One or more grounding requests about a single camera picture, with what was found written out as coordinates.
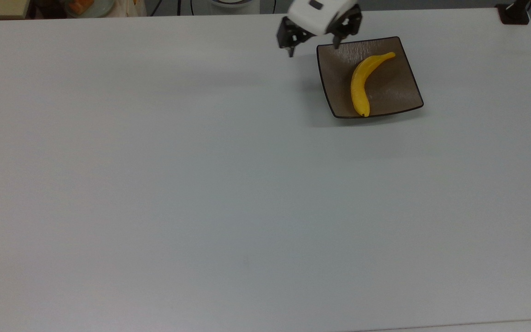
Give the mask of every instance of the brown plate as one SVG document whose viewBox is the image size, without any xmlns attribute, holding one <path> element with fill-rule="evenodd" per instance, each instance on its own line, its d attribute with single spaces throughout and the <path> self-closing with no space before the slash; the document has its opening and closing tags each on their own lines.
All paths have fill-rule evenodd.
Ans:
<svg viewBox="0 0 531 332">
<path fill-rule="evenodd" d="M 421 93 L 400 38 L 344 42 L 317 46 L 319 73 L 331 112 L 336 118 L 361 119 L 354 109 L 350 84 L 356 66 L 371 55 L 394 52 L 396 57 L 383 62 L 366 80 L 370 116 L 389 115 L 423 106 Z"/>
</svg>

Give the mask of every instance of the floor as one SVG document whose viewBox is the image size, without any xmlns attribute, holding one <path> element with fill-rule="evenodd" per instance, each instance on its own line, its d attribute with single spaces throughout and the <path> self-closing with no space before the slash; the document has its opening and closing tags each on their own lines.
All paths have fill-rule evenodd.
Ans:
<svg viewBox="0 0 531 332">
<path fill-rule="evenodd" d="M 502 0 L 360 0 L 364 11 L 384 11 L 398 9 L 441 9 L 441 8 L 487 8 Z M 260 0 L 261 13 L 285 13 L 292 0 Z M 149 15 L 159 4 L 154 16 L 177 15 L 177 0 L 145 0 Z M 206 0 L 181 0 L 181 15 L 206 15 Z"/>
</svg>

